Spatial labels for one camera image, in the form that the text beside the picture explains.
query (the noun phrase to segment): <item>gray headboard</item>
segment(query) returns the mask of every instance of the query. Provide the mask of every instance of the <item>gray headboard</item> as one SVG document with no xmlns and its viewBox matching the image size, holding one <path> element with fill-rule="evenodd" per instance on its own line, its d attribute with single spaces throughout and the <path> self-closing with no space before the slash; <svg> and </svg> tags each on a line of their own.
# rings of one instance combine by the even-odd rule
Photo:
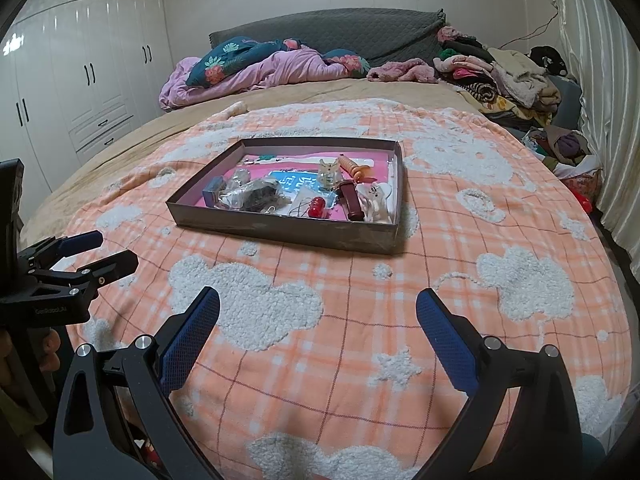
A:
<svg viewBox="0 0 640 480">
<path fill-rule="evenodd" d="M 429 64 L 440 53 L 436 39 L 444 10 L 327 9 L 288 14 L 209 35 L 211 47 L 234 36 L 257 41 L 299 38 L 321 54 L 334 48 L 357 52 L 371 66 L 420 57 Z"/>
</svg>

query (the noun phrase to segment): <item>blue gripper pad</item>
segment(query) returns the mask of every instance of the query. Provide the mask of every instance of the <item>blue gripper pad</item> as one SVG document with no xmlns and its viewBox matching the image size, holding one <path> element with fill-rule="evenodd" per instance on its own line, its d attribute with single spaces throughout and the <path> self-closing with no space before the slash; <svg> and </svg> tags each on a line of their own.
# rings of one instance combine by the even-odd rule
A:
<svg viewBox="0 0 640 480">
<path fill-rule="evenodd" d="M 438 303 L 442 304 L 430 288 L 418 294 L 415 301 L 418 323 L 453 387 L 471 397 L 478 389 L 476 359 L 443 311 L 444 304 L 441 307 Z"/>
<path fill-rule="evenodd" d="M 91 249 L 97 249 L 102 245 L 102 242 L 102 233 L 100 231 L 91 231 L 90 233 L 72 236 L 60 242 L 58 256 L 60 258 L 68 258 Z"/>
<path fill-rule="evenodd" d="M 209 287 L 202 292 L 185 312 L 188 318 L 160 357 L 159 383 L 165 396 L 184 386 L 200 351 L 218 322 L 218 292 Z"/>
</svg>

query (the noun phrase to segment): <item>tray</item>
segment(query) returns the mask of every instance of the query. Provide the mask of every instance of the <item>tray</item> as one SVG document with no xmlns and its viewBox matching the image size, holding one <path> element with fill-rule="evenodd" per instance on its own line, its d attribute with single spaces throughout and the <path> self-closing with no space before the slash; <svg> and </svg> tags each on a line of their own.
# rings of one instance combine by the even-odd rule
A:
<svg viewBox="0 0 640 480">
<path fill-rule="evenodd" d="M 393 175 L 389 200 L 394 206 L 392 224 L 348 221 L 339 212 L 330 219 L 315 219 L 209 208 L 204 204 L 202 191 L 211 179 L 228 175 L 247 157 L 276 155 L 278 158 L 286 158 L 328 152 L 358 152 L 372 160 L 386 161 L 390 168 L 388 172 Z M 273 164 L 273 169 L 281 170 L 282 165 Z M 180 227 L 345 251 L 392 254 L 399 229 L 403 185 L 402 150 L 400 144 L 393 140 L 262 137 L 243 139 L 233 144 L 191 177 L 169 197 L 166 204 L 176 225 Z"/>
</svg>

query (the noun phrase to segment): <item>orange plaid blanket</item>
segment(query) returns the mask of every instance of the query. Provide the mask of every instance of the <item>orange plaid blanket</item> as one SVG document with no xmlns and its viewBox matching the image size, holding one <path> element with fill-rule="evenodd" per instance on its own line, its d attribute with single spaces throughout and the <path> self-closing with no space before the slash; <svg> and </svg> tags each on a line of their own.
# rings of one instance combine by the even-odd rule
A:
<svg viewBox="0 0 640 480">
<path fill-rule="evenodd" d="M 346 253 L 184 230 L 164 201 L 239 137 L 398 140 L 408 170 L 395 256 Z M 92 320 L 70 329 L 98 350 L 155 333 L 204 285 L 222 312 L 172 402 L 225 478 L 333 480 L 366 470 L 410 479 L 466 401 L 415 317 L 437 289 L 449 309 L 511 348 L 558 346 L 583 431 L 602 434 L 630 382 L 630 334 L 596 231 L 571 192 L 485 118 L 385 100 L 287 105 L 213 116 L 143 159 L 86 204 L 67 235 L 100 229 L 135 276 L 100 291 Z M 505 399 L 478 464 L 514 409 Z"/>
</svg>

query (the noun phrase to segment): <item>power cord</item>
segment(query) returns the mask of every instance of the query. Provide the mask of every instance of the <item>power cord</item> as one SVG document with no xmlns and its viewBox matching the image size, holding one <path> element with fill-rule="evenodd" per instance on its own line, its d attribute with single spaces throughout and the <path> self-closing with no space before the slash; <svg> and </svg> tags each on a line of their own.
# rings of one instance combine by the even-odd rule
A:
<svg viewBox="0 0 640 480">
<path fill-rule="evenodd" d="M 542 34 L 544 34 L 546 32 L 546 30 L 549 28 L 549 25 L 551 24 L 551 22 L 554 20 L 554 18 L 556 18 L 558 16 L 558 12 L 556 11 L 556 13 L 551 17 L 551 19 L 549 19 L 548 22 L 546 22 L 545 25 L 540 25 L 536 30 L 534 30 L 533 32 L 530 32 L 529 34 L 527 34 L 526 36 L 523 36 L 521 38 L 516 38 L 515 40 L 511 40 L 509 43 L 505 43 L 503 46 L 500 47 L 500 49 L 506 47 L 508 44 L 513 43 L 514 41 L 518 41 L 518 40 L 532 40 L 533 38 L 536 38 L 538 36 L 541 36 Z M 536 34 L 537 31 L 539 31 L 541 28 L 545 28 L 545 30 L 543 30 L 542 32 L 539 32 L 538 34 Z"/>
</svg>

